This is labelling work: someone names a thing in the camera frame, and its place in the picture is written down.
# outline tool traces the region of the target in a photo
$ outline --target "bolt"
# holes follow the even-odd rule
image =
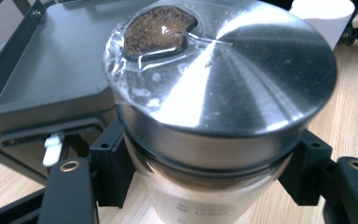
[[[40,18],[42,18],[42,13],[39,10],[34,10],[32,12],[32,15],[34,16],[35,19],[39,20]]]

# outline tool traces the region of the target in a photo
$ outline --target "coffee grounds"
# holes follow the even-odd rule
[[[139,56],[165,49],[169,54],[181,52],[186,47],[186,33],[197,25],[192,15],[178,7],[154,7],[137,18],[124,34],[124,55],[137,60]],[[167,53],[149,58],[165,57]]]

